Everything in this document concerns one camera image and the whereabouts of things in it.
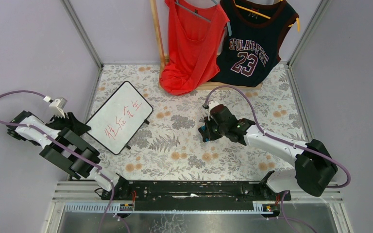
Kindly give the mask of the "black number 23 jersey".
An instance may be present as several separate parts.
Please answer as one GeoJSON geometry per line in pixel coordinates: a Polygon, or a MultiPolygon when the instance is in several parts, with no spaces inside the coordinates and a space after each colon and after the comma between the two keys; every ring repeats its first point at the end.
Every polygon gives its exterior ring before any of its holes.
{"type": "Polygon", "coordinates": [[[236,0],[236,4],[271,19],[238,9],[233,0],[220,1],[230,20],[232,35],[227,34],[223,40],[222,51],[217,57],[220,71],[211,81],[256,87],[280,62],[281,45],[299,15],[286,0],[273,5],[236,0]]]}

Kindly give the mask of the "red tank top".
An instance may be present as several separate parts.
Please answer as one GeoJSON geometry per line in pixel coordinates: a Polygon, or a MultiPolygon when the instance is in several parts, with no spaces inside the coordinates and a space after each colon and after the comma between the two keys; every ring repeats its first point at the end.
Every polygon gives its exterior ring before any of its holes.
{"type": "Polygon", "coordinates": [[[211,20],[207,22],[176,5],[175,0],[165,3],[169,8],[169,62],[160,83],[167,93],[179,96],[194,91],[219,73],[217,53],[226,22],[230,20],[220,4],[199,8],[179,0],[180,4],[211,20]]]}

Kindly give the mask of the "wooden clothes rack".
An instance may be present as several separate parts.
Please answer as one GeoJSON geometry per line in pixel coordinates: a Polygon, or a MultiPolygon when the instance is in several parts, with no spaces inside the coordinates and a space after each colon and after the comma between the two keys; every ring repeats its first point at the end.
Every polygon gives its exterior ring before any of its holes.
{"type": "MultiPolygon", "coordinates": [[[[169,55],[165,54],[164,52],[164,46],[163,46],[163,40],[162,40],[162,34],[161,34],[161,28],[160,28],[160,22],[159,22],[159,16],[158,16],[158,9],[157,9],[157,4],[156,0],[150,0],[150,7],[151,7],[151,12],[152,12],[152,18],[153,18],[153,25],[154,25],[154,31],[155,31],[155,36],[156,36],[156,42],[158,46],[158,52],[159,52],[159,57],[160,57],[160,72],[159,72],[159,81],[158,81],[158,86],[160,89],[163,89],[161,86],[161,78],[162,78],[162,72],[164,71],[164,68],[169,61],[169,55]]],[[[199,87],[196,88],[196,90],[213,90],[216,88],[219,89],[226,89],[229,87],[236,87],[239,90],[260,90],[262,87],[263,83],[259,84],[256,87],[246,87],[246,86],[230,86],[226,85],[224,83],[219,83],[219,82],[206,82],[200,85],[199,87]]]]}

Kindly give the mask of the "yellow clothes hanger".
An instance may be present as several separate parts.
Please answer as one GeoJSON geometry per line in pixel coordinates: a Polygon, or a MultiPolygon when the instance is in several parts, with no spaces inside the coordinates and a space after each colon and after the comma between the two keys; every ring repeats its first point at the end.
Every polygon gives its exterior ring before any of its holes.
{"type": "MultiPolygon", "coordinates": [[[[235,7],[238,8],[238,9],[245,10],[245,11],[247,11],[247,12],[250,12],[250,13],[256,14],[256,15],[261,16],[261,17],[264,17],[264,18],[266,18],[266,19],[271,19],[271,17],[269,17],[269,16],[267,16],[267,15],[265,15],[265,14],[262,14],[262,13],[260,13],[259,11],[255,11],[255,10],[253,10],[252,8],[246,8],[246,7],[243,7],[243,6],[240,6],[240,5],[236,4],[236,1],[235,1],[235,0],[233,0],[233,3],[234,3],[234,5],[235,5],[235,7]]],[[[301,22],[300,22],[299,17],[296,18],[296,25],[297,25],[297,32],[300,33],[300,32],[301,32],[301,22]]]]}

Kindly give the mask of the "grey clothes hanger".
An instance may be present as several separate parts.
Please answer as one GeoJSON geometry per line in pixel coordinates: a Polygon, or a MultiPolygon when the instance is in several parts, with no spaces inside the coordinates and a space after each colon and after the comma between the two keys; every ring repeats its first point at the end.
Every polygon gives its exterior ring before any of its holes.
{"type": "MultiPolygon", "coordinates": [[[[205,20],[207,22],[211,22],[211,20],[209,20],[209,19],[205,18],[204,16],[200,15],[198,13],[198,11],[195,11],[195,10],[192,11],[188,7],[185,7],[184,5],[180,4],[178,0],[175,1],[175,4],[178,5],[179,7],[183,8],[183,9],[185,9],[186,11],[194,14],[195,16],[197,16],[197,17],[199,17],[199,18],[201,18],[201,19],[203,19],[203,20],[205,20]]],[[[232,28],[231,28],[230,21],[226,22],[226,30],[227,30],[228,35],[231,36],[232,35],[232,28]]]]}

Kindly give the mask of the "floral table cloth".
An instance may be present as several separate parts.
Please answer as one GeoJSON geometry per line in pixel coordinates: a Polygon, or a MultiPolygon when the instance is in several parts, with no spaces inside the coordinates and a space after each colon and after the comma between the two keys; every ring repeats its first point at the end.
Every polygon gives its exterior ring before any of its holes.
{"type": "MultiPolygon", "coordinates": [[[[159,65],[106,65],[101,73],[92,112],[124,81],[131,82],[153,107],[149,125],[131,139],[129,150],[114,155],[90,136],[85,140],[100,152],[101,165],[129,180],[258,181],[268,171],[291,169],[284,160],[263,150],[232,143],[227,138],[204,143],[198,128],[210,91],[172,96],[158,86],[159,65]]],[[[239,119],[252,119],[271,132],[305,140],[287,69],[278,64],[260,90],[220,89],[211,99],[227,106],[239,119]]]]}

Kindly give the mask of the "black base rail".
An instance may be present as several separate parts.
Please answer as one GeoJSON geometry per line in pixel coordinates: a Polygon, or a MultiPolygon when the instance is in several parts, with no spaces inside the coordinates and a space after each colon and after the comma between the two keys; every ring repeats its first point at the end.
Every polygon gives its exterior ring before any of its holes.
{"type": "Polygon", "coordinates": [[[265,201],[274,208],[281,199],[290,200],[290,194],[275,193],[265,183],[258,182],[192,182],[192,181],[127,181],[120,180],[115,191],[98,188],[95,193],[102,199],[160,205],[197,207],[241,206],[241,203],[265,201]]]}

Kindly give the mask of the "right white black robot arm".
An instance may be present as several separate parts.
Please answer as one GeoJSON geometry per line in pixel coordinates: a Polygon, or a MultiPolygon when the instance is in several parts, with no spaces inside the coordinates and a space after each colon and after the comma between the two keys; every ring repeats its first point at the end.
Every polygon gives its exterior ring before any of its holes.
{"type": "Polygon", "coordinates": [[[269,131],[262,132],[254,121],[237,119],[216,101],[204,104],[203,108],[209,113],[204,117],[204,126],[199,128],[204,142],[226,137],[231,142],[264,150],[293,166],[293,169],[272,171],[264,177],[263,182],[274,193],[300,188],[319,197],[338,171],[333,162],[318,155],[330,155],[319,140],[294,141],[269,131]]]}

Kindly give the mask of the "white board black frame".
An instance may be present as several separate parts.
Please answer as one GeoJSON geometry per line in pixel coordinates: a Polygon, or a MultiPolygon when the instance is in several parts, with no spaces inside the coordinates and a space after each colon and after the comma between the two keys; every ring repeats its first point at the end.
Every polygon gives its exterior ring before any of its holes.
{"type": "Polygon", "coordinates": [[[118,155],[141,126],[148,124],[152,113],[152,105],[129,81],[124,81],[86,122],[91,128],[87,134],[118,155]]]}

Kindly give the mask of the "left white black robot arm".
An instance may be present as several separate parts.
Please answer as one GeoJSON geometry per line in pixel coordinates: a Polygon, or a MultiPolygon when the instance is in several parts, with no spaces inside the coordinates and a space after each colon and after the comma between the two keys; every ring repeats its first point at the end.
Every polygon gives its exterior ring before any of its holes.
{"type": "Polygon", "coordinates": [[[6,126],[10,136],[40,146],[39,155],[71,177],[95,180],[106,191],[115,189],[119,175],[100,166],[99,151],[70,128],[53,129],[27,111],[6,126]]]}

